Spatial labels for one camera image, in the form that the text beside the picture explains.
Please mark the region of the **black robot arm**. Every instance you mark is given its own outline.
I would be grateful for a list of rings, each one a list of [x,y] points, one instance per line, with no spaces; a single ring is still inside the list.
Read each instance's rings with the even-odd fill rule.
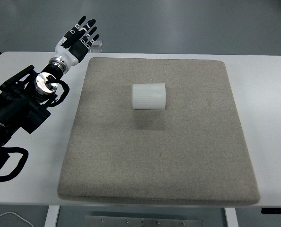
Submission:
[[[59,57],[40,72],[30,65],[0,86],[0,147],[19,129],[34,132],[49,116],[49,107],[62,103],[69,86],[61,80],[68,66]]]

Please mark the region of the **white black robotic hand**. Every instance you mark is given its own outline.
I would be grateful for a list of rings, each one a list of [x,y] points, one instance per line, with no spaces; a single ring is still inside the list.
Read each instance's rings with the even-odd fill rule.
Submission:
[[[70,67],[80,63],[90,47],[99,38],[99,34],[95,34],[97,27],[95,19],[85,22],[86,16],[83,16],[72,29],[66,32],[63,38],[55,47],[55,55],[50,62],[56,62],[68,71]]]

